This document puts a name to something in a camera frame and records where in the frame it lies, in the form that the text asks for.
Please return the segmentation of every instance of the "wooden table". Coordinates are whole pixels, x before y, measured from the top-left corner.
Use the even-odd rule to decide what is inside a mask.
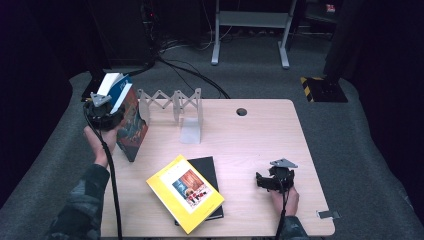
[[[123,235],[128,237],[187,237],[146,183],[146,179],[178,154],[186,158],[213,156],[219,189],[225,198],[222,219],[202,223],[188,237],[273,236],[279,216],[270,193],[256,185],[255,173],[269,176],[271,161],[287,158],[295,168],[300,194],[297,216],[310,236],[329,236],[332,219],[320,219],[316,211],[328,210],[299,119],[290,100],[204,99],[201,144],[179,142],[180,127],[172,106],[152,104],[147,135],[135,162],[119,148],[113,158],[122,215]],[[239,116],[239,108],[247,110]],[[195,115],[187,107],[184,117]],[[111,183],[105,193],[102,236],[117,236]]]

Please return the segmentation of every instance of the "sleeve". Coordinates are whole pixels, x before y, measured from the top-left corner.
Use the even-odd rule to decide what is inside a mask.
[[[284,228],[281,233],[281,239],[284,240],[307,240],[309,239],[299,219],[295,216],[286,216]]]
[[[70,192],[45,239],[100,239],[103,198],[109,172],[93,164]]]

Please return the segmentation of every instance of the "gray carpet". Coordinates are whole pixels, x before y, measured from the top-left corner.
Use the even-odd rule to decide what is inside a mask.
[[[341,80],[348,103],[309,103],[301,76],[321,76],[330,43],[296,36],[288,53],[291,68],[281,67],[277,41],[272,37],[234,39],[221,45],[218,66],[211,66],[212,46],[167,50],[165,59],[186,61],[215,81],[231,98],[290,99],[294,102],[331,210],[336,232],[327,239],[424,239],[422,224],[408,204],[402,184],[391,174],[375,147],[358,93]],[[179,66],[189,65],[173,62]],[[128,72],[133,69],[114,69]],[[219,92],[203,80],[162,63],[133,77],[148,94],[174,90],[190,94],[202,88],[204,98]],[[19,186],[0,210],[0,239],[38,239],[63,206],[92,154],[82,135],[85,120],[80,96],[90,81],[88,73],[70,79],[74,93],[69,107]]]

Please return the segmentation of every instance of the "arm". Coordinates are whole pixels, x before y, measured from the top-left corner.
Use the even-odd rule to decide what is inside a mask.
[[[274,208],[278,214],[281,215],[283,210],[283,195],[276,192],[270,191]],[[280,239],[290,240],[306,240],[309,239],[302,224],[296,217],[297,207],[299,204],[299,193],[294,187],[290,188],[288,192],[288,199],[286,205],[286,215],[284,219],[284,227],[281,233]]]
[[[104,191],[109,181],[105,150],[89,128],[84,134],[95,155],[92,164],[69,194],[66,204],[53,220],[45,239],[99,239]],[[111,153],[116,145],[116,129],[102,132]]]

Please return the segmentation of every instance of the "hand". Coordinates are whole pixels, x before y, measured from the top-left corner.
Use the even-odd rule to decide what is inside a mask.
[[[101,132],[103,141],[106,142],[111,154],[113,153],[113,150],[115,149],[115,146],[116,146],[116,134],[118,132],[118,128],[119,128],[119,125],[115,129],[112,129],[110,131]],[[93,132],[93,130],[89,126],[86,126],[84,128],[84,135],[87,138],[88,143],[90,144],[91,149],[93,150],[93,153],[95,155],[94,163],[107,168],[108,161],[107,161],[106,152],[103,149],[103,145],[100,142],[97,135]]]
[[[277,191],[270,191],[272,202],[274,204],[275,211],[277,211],[278,215],[281,215],[281,211],[283,211],[283,194]],[[299,193],[297,193],[296,188],[293,186],[290,188],[286,205],[286,216],[295,216],[297,213],[297,207],[299,205]]]

